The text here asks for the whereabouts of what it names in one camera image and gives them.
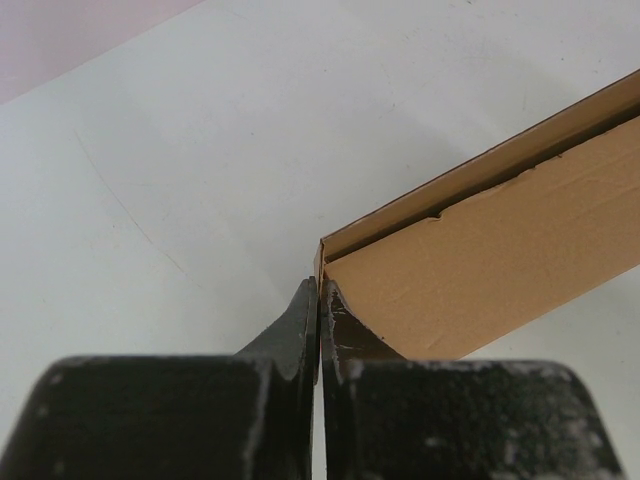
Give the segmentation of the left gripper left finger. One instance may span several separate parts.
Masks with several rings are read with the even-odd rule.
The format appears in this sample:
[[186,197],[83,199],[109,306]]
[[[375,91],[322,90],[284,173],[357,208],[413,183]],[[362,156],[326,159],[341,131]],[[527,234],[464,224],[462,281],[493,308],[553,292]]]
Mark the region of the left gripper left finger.
[[318,292],[233,355],[75,356],[35,383],[5,479],[307,479]]

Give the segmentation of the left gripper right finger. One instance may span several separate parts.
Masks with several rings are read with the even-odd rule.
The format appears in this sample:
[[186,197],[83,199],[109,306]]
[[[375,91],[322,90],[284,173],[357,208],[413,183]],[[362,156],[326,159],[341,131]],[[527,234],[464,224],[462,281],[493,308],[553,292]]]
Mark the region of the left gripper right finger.
[[592,397],[548,361],[404,358],[349,309],[319,300],[331,479],[621,479]]

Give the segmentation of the brown cardboard box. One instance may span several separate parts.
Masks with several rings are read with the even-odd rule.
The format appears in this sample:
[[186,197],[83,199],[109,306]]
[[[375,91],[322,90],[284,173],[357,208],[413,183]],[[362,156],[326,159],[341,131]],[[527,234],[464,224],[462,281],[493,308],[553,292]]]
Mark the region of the brown cardboard box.
[[316,270],[410,359],[458,359],[639,263],[630,74],[324,237]]

